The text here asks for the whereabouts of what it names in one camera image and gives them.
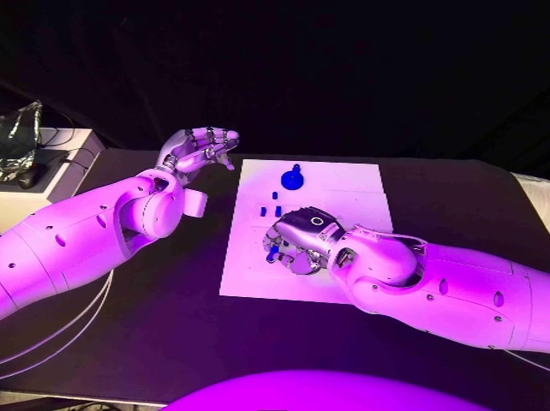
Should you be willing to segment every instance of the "robotic arm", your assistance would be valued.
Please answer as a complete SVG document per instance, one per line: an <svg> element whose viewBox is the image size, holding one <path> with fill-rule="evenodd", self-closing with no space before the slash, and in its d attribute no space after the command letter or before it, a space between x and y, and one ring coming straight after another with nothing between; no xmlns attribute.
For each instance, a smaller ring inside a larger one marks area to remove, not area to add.
<svg viewBox="0 0 550 411"><path fill-rule="evenodd" d="M43 208L4 233L0 319L102 277L173 233L183 214L202 217L208 195L185 186L206 164L234 169L238 140L222 128L180 130L154 169Z"/></svg>
<svg viewBox="0 0 550 411"><path fill-rule="evenodd" d="M359 225L346 231L313 207L283 216L263 244L296 274L327 268L366 313L473 347L550 354L550 274Z"/></svg>

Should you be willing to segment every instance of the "black mouse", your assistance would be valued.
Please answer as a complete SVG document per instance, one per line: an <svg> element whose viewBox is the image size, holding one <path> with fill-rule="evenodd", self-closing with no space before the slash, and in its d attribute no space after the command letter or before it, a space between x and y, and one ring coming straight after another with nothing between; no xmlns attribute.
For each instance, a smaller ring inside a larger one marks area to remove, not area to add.
<svg viewBox="0 0 550 411"><path fill-rule="evenodd" d="M48 167L43 164L33 164L32 167L19 175L19 186L27 190L33 188L45 175Z"/></svg>

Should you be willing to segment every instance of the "dark table surface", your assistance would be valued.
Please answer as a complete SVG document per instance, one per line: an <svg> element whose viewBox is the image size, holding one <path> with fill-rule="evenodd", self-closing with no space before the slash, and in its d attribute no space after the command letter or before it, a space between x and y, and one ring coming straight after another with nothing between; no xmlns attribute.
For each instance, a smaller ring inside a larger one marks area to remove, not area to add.
<svg viewBox="0 0 550 411"><path fill-rule="evenodd" d="M397 233L550 271L550 236L512 175L477 161L232 157L237 171L212 165L192 184L211 196L205 217L185 217L176 233L118 267L89 329L46 364L0 381L0 390L172 402L250 373L326 369L394 378L492 409L550 409L550 372L503 351L460 345L348 305L219 296L244 158L379 164ZM107 150L81 190L133 176L156 158L157 152ZM69 321L102 283L2 321L0 358ZM0 373L43 358L77 331ZM550 365L549 355L531 357Z"/></svg>

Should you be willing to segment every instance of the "white paper sheet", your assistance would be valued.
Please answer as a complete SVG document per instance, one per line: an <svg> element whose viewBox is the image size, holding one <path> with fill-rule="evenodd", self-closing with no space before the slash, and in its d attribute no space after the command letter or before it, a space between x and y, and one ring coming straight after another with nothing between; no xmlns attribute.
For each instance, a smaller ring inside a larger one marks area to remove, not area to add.
<svg viewBox="0 0 550 411"><path fill-rule="evenodd" d="M281 186L281 175L300 164L306 184L297 191ZM329 271L299 276L280 262L267 262L263 238L283 213L314 206L327 211L346 228L361 223L392 232L392 218L376 164L245 160L237 209L229 234L221 295L349 304ZM261 217L261 208L267 216Z"/></svg>

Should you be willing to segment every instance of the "crumpled foil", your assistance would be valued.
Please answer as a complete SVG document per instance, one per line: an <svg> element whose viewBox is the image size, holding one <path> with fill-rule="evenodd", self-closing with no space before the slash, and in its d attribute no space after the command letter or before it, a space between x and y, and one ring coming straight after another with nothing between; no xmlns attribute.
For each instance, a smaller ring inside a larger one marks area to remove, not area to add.
<svg viewBox="0 0 550 411"><path fill-rule="evenodd" d="M0 182L13 180L35 162L42 111L43 104L36 101L0 116Z"/></svg>

